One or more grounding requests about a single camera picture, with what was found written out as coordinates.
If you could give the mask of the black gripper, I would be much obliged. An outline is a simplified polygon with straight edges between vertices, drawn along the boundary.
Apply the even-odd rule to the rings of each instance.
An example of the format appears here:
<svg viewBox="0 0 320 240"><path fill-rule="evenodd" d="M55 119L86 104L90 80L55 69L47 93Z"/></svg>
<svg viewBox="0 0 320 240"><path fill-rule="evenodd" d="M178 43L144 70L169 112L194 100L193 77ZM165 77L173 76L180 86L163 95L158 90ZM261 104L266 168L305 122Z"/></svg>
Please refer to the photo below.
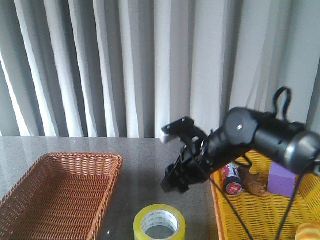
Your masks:
<svg viewBox="0 0 320 240"><path fill-rule="evenodd" d="M161 188L165 193L185 193L190 185L204 183L210 179L210 173L202 165L202 141L196 140L189 145L184 143L176 164L171 164L165 169Z"/></svg>

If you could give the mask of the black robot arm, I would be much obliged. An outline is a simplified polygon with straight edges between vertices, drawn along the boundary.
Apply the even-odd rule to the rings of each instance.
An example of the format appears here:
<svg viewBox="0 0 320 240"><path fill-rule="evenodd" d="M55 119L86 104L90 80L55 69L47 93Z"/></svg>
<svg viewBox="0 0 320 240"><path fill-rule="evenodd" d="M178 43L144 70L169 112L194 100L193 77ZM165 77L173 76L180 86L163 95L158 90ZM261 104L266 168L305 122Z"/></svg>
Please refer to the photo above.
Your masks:
<svg viewBox="0 0 320 240"><path fill-rule="evenodd" d="M277 119L273 113L233 108L222 126L209 135L190 117L161 130L165 137L184 142L177 161L165 170L161 187L166 193L184 193L190 185L206 182L211 174L251 150L297 175L320 173L320 136L302 123Z"/></svg>

